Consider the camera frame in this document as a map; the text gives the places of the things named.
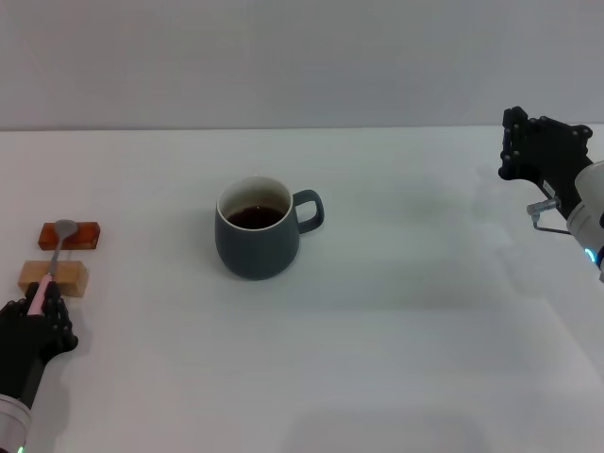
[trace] spoon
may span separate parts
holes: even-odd
[[[42,280],[40,280],[40,286],[38,287],[38,291],[36,291],[36,295],[34,295],[34,298],[31,301],[27,315],[42,314],[42,306],[44,305],[44,299],[46,298],[46,288],[48,287],[48,283],[53,281],[53,277],[57,272],[59,252],[63,246],[63,241],[77,233],[77,223],[73,220],[57,220],[55,222],[55,233],[59,238],[59,243],[57,244],[53,258],[50,260],[48,273],[42,277]]]

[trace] mug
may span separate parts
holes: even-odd
[[[314,202],[316,214],[299,222],[295,207]],[[323,203],[315,191],[291,194],[276,179],[252,176],[227,188],[216,204],[216,248],[234,274],[262,280],[294,260],[300,234],[320,227]]]

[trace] coffee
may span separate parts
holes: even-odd
[[[234,213],[227,220],[235,227],[245,229],[261,229],[271,227],[283,218],[285,214],[272,208],[253,206]]]

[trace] dark orange block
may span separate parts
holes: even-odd
[[[101,227],[96,222],[78,222],[77,233],[63,241],[61,250],[93,250],[101,235]],[[57,248],[59,238],[55,233],[55,224],[44,224],[38,239],[38,245],[42,250],[54,250]]]

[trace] block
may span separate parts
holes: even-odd
[[[25,292],[29,283],[40,281],[48,272],[50,261],[26,261],[19,276],[19,287]],[[55,281],[61,295],[83,297],[88,284],[88,271],[82,261],[59,261]]]
[[[101,227],[96,222],[77,222],[77,233],[63,241],[61,250],[94,250],[101,235]],[[55,250],[59,238],[55,234],[55,224],[44,224],[38,239],[42,250]]]

